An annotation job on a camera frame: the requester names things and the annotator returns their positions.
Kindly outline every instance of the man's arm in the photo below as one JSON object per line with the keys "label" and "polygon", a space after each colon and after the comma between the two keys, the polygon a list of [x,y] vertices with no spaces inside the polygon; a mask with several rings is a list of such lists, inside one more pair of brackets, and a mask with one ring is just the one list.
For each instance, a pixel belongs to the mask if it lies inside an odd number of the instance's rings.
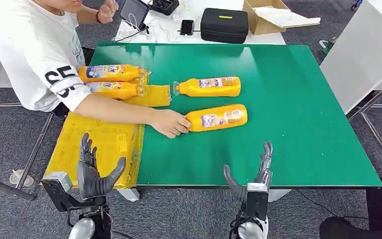
{"label": "man's arm", "polygon": [[169,138],[188,133],[191,127],[191,123],[175,111],[131,105],[93,94],[85,97],[74,113],[107,122],[148,124]]}
{"label": "man's arm", "polygon": [[119,5],[115,0],[106,0],[99,10],[81,6],[81,10],[77,13],[78,24],[93,24],[98,23],[96,14],[101,23],[106,24],[112,22],[112,17],[119,9]]}

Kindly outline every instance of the phone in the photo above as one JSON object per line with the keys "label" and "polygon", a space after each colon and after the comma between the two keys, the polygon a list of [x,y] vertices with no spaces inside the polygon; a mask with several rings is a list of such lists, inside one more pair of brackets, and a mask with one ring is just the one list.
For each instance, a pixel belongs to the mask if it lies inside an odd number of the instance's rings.
{"label": "phone", "polygon": [[192,36],[193,31],[194,31],[194,21],[182,20],[180,35]]}

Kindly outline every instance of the gray carpet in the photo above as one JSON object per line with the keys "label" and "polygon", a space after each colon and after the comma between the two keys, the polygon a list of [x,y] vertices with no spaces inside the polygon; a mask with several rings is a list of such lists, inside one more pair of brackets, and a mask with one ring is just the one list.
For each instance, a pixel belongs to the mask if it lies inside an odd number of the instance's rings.
{"label": "gray carpet", "polygon": [[[102,0],[93,1],[99,5]],[[351,0],[286,0],[293,11],[308,17],[322,17],[322,24],[314,27],[289,29],[283,36],[287,44],[305,44],[321,62],[318,41],[339,35],[352,16]],[[86,47],[95,47],[98,41],[110,40],[116,33],[119,19],[113,25],[81,26],[79,35]],[[15,102],[12,89],[0,89],[0,103]],[[382,110],[369,115],[382,133]],[[24,166],[28,155],[46,119],[46,114],[29,112],[20,108],[0,109],[0,180],[9,183],[12,169]],[[54,119],[44,138],[31,176],[38,181],[52,154],[63,122]],[[366,150],[378,174],[382,176],[382,150],[367,125],[356,118],[352,127]],[[26,202],[0,192],[0,239],[68,238],[70,228],[66,214],[59,213],[46,192],[40,187],[27,191],[38,193],[33,202]],[[351,216],[367,216],[364,190],[302,190],[312,200],[326,205],[334,213]],[[235,217],[239,203],[228,190],[151,190],[141,192],[141,199],[132,203],[116,191],[108,195],[112,227],[136,239],[155,238],[204,238],[224,239],[229,222]],[[324,209],[313,205],[297,191],[291,191],[280,200],[269,204],[271,239],[318,239],[318,227],[331,216]],[[356,226],[368,228],[362,220],[353,221]]]}

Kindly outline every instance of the green table mat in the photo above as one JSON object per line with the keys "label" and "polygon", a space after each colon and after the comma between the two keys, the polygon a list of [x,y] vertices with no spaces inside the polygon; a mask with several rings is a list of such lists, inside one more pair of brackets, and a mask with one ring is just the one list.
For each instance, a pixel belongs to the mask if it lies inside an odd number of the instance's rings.
{"label": "green table mat", "polygon": [[168,139],[146,126],[137,185],[223,186],[224,164],[241,184],[257,174],[263,142],[274,154],[272,187],[381,186],[307,46],[101,42],[92,65],[142,65],[149,83],[238,76],[235,98],[173,96],[186,114],[243,104],[248,123]]}

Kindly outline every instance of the black case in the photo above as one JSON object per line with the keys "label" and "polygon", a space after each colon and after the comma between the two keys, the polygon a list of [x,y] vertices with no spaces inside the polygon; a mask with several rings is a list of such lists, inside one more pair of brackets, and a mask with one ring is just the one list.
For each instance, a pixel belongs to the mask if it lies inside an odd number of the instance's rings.
{"label": "black case", "polygon": [[200,24],[206,41],[244,43],[248,35],[248,15],[244,11],[206,8]]}
{"label": "black case", "polygon": [[166,16],[169,16],[179,6],[178,0],[157,0],[157,1],[170,3],[170,5],[166,9],[158,7],[158,5],[155,4],[155,1],[153,1],[153,4],[150,5],[151,10],[161,12]]}

